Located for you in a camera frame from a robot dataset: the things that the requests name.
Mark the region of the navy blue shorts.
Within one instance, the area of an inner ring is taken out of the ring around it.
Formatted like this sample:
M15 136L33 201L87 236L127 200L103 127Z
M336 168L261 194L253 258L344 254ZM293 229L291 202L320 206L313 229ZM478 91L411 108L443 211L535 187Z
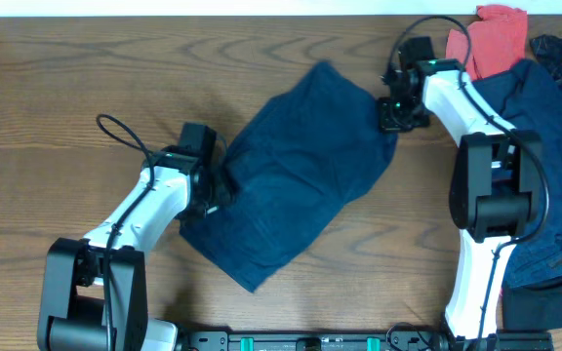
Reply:
M235 200L180 234L248 292L305 251L390 165L371 94L326 62L271 98L229 145Z

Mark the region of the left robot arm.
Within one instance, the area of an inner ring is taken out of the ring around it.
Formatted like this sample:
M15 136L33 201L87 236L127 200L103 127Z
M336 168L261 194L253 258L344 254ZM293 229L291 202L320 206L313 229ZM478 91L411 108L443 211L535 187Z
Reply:
M37 330L42 350L177 350L179 329L148 314L146 261L176 218L217 204L213 147L169 146L142 166L118 208L46 256Z

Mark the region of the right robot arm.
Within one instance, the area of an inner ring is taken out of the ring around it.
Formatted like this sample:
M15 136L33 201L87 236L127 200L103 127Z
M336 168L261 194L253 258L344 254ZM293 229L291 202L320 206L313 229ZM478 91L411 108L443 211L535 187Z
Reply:
M406 133L435 116L458 148L449 210L459 230L460 256L444 312L452 347L489 348L497 338L497 305L511 254L543 226L548 184L539 135L504 120L455 59L427 59L382 76L389 97L378 101L380 128Z

